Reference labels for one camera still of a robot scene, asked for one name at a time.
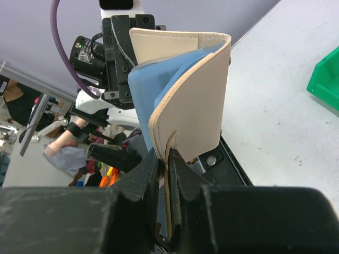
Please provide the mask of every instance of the leather flap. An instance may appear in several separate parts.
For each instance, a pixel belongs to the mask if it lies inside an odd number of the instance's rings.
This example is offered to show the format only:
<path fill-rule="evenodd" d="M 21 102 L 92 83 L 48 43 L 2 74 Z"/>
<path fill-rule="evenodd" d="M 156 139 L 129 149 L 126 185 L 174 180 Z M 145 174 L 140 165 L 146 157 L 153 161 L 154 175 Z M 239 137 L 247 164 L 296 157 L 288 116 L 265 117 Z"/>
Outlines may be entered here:
<path fill-rule="evenodd" d="M 217 147 L 224 108 L 231 37 L 222 33 L 131 29 L 138 63 L 168 58 L 198 48 L 223 46 L 179 78 L 149 120 L 156 154 L 163 161 L 168 139 L 189 161 Z"/>

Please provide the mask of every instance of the person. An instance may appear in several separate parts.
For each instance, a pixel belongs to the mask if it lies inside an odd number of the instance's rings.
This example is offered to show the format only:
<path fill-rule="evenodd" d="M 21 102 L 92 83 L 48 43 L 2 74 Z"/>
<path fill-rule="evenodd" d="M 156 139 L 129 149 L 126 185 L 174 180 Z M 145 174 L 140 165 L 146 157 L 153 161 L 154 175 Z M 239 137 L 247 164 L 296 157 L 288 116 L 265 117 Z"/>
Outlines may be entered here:
<path fill-rule="evenodd" d="M 24 86 L 13 79 L 8 79 L 0 75 L 0 84 L 7 82 L 7 86 L 3 92 L 4 101 L 8 108 L 8 112 L 11 119 L 7 122 L 11 123 L 13 120 L 23 126 L 27 126 L 30 119 L 32 108 L 35 104 L 35 99 L 39 98 L 41 93 L 30 87 Z M 36 127 L 37 131 L 41 131 L 43 128 L 51 124 L 57 116 L 54 117 L 51 114 L 43 114 L 39 124 Z M 59 132 L 59 129 L 54 130 L 47 136 L 55 137 Z"/>

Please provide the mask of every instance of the metal pole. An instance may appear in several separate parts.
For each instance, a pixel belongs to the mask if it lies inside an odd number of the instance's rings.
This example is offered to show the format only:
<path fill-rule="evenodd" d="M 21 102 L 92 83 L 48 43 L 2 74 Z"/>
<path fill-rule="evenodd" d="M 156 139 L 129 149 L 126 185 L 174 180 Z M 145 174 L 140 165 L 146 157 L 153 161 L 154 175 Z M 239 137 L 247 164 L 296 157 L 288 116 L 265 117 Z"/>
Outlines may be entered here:
<path fill-rule="evenodd" d="M 44 94 L 42 98 L 39 99 L 38 104 L 36 105 L 36 108 L 33 112 L 33 118 L 32 121 L 27 126 L 27 131 L 22 139 L 22 142 L 17 150 L 19 156 L 23 157 L 29 143 L 31 142 L 31 139 L 34 135 L 34 131 L 37 128 L 38 123 L 40 122 L 40 119 L 45 111 L 45 108 L 47 106 L 49 100 L 49 95 Z"/>

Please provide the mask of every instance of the gray cloth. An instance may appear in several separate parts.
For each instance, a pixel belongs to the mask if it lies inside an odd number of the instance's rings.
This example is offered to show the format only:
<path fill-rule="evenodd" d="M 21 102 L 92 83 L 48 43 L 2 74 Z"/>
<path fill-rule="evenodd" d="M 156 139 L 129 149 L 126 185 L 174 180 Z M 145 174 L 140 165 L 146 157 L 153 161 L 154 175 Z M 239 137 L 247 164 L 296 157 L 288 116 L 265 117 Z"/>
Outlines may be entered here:
<path fill-rule="evenodd" d="M 80 168 L 87 165 L 83 148 L 64 147 L 54 157 L 49 157 L 45 153 L 43 155 L 54 167 L 71 176 L 75 176 Z"/>

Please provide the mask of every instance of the green tray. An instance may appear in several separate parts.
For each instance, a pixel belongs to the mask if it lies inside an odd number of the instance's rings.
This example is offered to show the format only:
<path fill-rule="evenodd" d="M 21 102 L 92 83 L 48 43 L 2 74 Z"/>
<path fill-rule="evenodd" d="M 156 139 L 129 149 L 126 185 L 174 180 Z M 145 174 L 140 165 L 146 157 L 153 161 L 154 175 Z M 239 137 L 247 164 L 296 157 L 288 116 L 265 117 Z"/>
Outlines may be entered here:
<path fill-rule="evenodd" d="M 316 65 L 307 91 L 339 110 L 339 47 Z"/>

